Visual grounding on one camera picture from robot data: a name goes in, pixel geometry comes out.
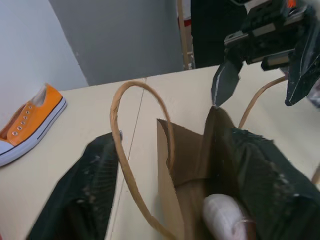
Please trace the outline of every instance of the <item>gray wall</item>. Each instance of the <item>gray wall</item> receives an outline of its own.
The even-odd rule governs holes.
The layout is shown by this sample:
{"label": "gray wall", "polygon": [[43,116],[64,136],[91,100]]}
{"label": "gray wall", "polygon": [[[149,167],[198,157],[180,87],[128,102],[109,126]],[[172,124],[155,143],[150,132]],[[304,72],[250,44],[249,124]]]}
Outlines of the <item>gray wall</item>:
{"label": "gray wall", "polygon": [[183,70],[174,0],[49,0],[89,85]]}

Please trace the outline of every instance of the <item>beige tabletop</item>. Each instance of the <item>beige tabletop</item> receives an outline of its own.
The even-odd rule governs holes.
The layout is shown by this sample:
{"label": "beige tabletop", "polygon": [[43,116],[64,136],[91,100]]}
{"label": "beige tabletop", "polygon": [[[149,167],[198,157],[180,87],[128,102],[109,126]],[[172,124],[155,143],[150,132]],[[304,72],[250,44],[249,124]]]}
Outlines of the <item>beige tabletop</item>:
{"label": "beige tabletop", "polygon": [[[217,67],[208,67],[141,79],[163,98],[173,123],[202,134],[211,107],[211,85]],[[281,77],[263,72],[257,64],[241,71],[235,94],[222,106],[235,125],[254,93]],[[24,239],[56,182],[79,159],[86,144],[111,131],[109,110],[121,82],[64,91],[68,107],[43,140],[19,160],[0,168],[0,233],[4,240]],[[245,129],[275,144],[307,177],[319,159],[320,114],[303,99],[287,107],[286,83],[268,91],[252,109]],[[156,118],[163,118],[156,100],[140,88],[122,97],[118,122],[123,146],[146,205],[162,220],[157,197]],[[118,173],[107,240],[158,240],[160,235],[144,220],[121,172]]]}

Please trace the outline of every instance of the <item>sneaker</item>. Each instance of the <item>sneaker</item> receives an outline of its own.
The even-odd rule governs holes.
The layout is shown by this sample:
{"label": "sneaker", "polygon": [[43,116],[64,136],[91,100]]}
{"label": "sneaker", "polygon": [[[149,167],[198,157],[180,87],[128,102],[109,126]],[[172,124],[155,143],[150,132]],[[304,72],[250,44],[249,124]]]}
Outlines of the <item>sneaker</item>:
{"label": "sneaker", "polygon": [[0,131],[0,166],[34,148],[67,106],[67,101],[49,84],[21,106]]}

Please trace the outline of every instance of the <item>brown paper bag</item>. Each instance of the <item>brown paper bag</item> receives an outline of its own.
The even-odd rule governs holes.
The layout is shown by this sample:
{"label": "brown paper bag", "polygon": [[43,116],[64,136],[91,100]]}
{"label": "brown paper bag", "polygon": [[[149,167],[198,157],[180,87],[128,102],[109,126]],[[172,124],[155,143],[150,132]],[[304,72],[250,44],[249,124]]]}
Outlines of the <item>brown paper bag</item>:
{"label": "brown paper bag", "polygon": [[157,120],[158,193],[165,225],[178,240],[212,240],[202,219],[204,198],[217,193],[239,196],[232,162],[220,143],[224,130],[233,127],[227,113],[214,107],[203,135],[173,124],[175,152],[169,172],[168,123]]}

